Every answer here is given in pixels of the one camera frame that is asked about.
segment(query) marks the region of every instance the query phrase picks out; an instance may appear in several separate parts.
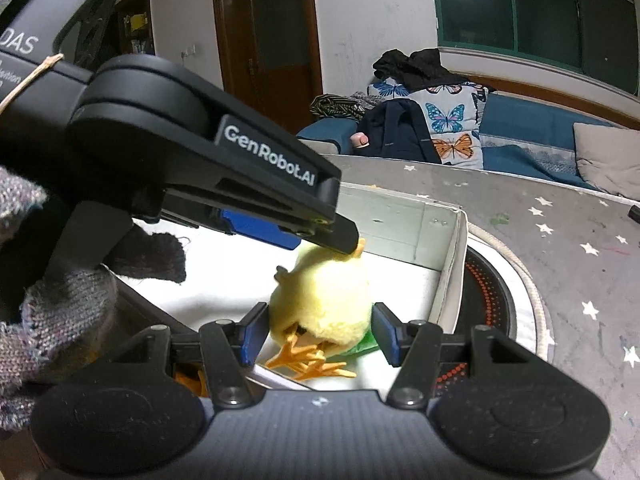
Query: table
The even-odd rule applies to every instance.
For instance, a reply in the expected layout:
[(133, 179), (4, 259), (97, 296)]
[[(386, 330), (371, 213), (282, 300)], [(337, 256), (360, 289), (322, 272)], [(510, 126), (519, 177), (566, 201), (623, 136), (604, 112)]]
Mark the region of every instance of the table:
[(546, 305), (550, 362), (609, 409), (612, 431), (596, 471), (640, 479), (640, 225), (627, 217), (628, 201), (486, 171), (329, 159), (345, 182), (459, 205), (523, 261)]

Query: beige cushion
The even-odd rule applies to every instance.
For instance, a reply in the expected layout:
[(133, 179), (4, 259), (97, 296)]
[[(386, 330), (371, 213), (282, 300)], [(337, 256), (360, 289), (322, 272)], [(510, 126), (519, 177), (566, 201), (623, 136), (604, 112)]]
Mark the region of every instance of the beige cushion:
[(640, 132), (574, 124), (578, 173), (592, 186), (640, 200)]
[(332, 142), (324, 142), (322, 140), (306, 140), (299, 139), (300, 142), (306, 144), (315, 152), (321, 155), (338, 155), (338, 147)]

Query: orange butterfly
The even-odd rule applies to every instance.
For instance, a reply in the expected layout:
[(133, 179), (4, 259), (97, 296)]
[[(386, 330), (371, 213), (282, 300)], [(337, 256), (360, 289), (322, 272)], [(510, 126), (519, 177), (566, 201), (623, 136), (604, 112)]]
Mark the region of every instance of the orange butterfly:
[(474, 154), (473, 142), (469, 134), (460, 136), (455, 142), (452, 140), (433, 139), (433, 145), (440, 158), (447, 158), (447, 155), (451, 152), (453, 152), (454, 158), (456, 158), (456, 152), (465, 158), (471, 158)]

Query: blue sofa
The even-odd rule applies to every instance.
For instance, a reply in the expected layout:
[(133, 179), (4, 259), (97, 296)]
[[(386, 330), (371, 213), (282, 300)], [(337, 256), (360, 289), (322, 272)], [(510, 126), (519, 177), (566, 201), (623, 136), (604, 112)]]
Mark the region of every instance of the blue sofa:
[[(593, 189), (578, 175), (574, 123), (617, 126), (554, 105), (490, 94), (480, 125), (484, 169)], [(357, 122), (324, 118), (304, 128), (298, 138), (334, 144), (353, 155), (350, 137)]]

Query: plush chick toy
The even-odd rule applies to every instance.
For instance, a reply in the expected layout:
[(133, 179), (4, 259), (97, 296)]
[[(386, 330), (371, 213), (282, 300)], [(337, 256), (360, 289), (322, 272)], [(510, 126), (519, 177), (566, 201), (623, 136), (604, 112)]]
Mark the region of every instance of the plush chick toy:
[(356, 346), (369, 329), (371, 296), (361, 260), (361, 238), (351, 254), (302, 242), (294, 269), (276, 270), (278, 286), (269, 302), (271, 337), (280, 346), (268, 368), (288, 367), (296, 380), (348, 377), (346, 363), (331, 356)]

